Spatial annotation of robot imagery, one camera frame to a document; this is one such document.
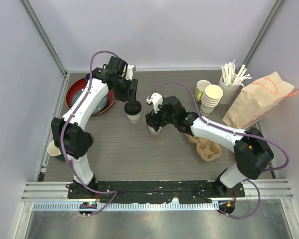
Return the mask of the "cardboard cup carrier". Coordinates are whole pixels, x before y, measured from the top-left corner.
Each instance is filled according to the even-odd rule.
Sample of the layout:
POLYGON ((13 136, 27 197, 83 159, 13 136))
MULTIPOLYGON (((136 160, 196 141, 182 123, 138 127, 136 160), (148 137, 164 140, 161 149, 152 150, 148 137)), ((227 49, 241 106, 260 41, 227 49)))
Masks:
POLYGON ((205 162, 212 162, 221 156, 221 147, 206 138, 185 134, 187 139, 195 144, 196 153, 205 162))

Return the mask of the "brown paper bag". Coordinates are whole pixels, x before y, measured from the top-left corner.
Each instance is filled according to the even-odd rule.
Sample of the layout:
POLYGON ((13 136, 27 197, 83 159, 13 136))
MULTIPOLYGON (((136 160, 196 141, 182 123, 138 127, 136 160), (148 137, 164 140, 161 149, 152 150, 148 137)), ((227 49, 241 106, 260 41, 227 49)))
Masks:
POLYGON ((296 94, 299 88, 273 72, 245 86, 222 120, 229 127, 247 129, 263 119, 280 101, 296 94))

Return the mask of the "white paper cup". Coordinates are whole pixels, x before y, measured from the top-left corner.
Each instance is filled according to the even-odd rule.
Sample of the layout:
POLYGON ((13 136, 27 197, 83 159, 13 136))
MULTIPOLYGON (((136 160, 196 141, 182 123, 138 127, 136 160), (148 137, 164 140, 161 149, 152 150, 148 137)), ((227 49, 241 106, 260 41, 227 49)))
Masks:
POLYGON ((141 118, 141 113, 138 113, 136 115, 129 115, 129 114, 127 114, 127 117, 130 120, 130 122, 137 123, 140 120, 140 118, 141 118))
POLYGON ((162 129, 162 127, 159 127, 158 130, 155 130, 153 127, 150 127, 150 126, 148 126, 148 128, 152 134, 158 134, 158 133, 160 133, 160 131, 162 129))

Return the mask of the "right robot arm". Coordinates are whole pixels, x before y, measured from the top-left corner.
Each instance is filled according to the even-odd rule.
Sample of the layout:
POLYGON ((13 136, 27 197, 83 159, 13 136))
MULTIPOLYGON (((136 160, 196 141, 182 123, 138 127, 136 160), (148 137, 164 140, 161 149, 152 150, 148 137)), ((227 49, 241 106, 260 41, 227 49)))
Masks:
POLYGON ((152 133, 171 124, 181 133, 208 139, 235 154, 235 164, 212 183, 211 194, 225 197, 242 181, 258 179, 274 158, 268 143, 262 140, 261 132, 254 127, 245 131, 208 120, 199 113, 188 112, 176 96, 164 98, 154 93, 146 103, 153 107, 146 114, 146 123, 152 133))

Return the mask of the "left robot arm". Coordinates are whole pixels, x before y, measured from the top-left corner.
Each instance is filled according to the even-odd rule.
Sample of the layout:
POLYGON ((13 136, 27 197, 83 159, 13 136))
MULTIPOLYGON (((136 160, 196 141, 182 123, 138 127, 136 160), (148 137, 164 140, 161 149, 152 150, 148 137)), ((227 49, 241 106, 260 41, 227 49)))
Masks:
POLYGON ((119 57, 112 56, 108 64, 95 68, 75 104, 62 118, 51 122, 54 145, 60 149, 73 172, 73 183, 67 187, 79 197, 92 198, 97 193, 96 177, 90 169, 87 151, 93 143, 85 126, 97 104, 114 93, 115 100, 125 103, 124 111, 129 120, 138 122, 142 106, 136 99, 138 80, 133 78, 136 70, 119 57))

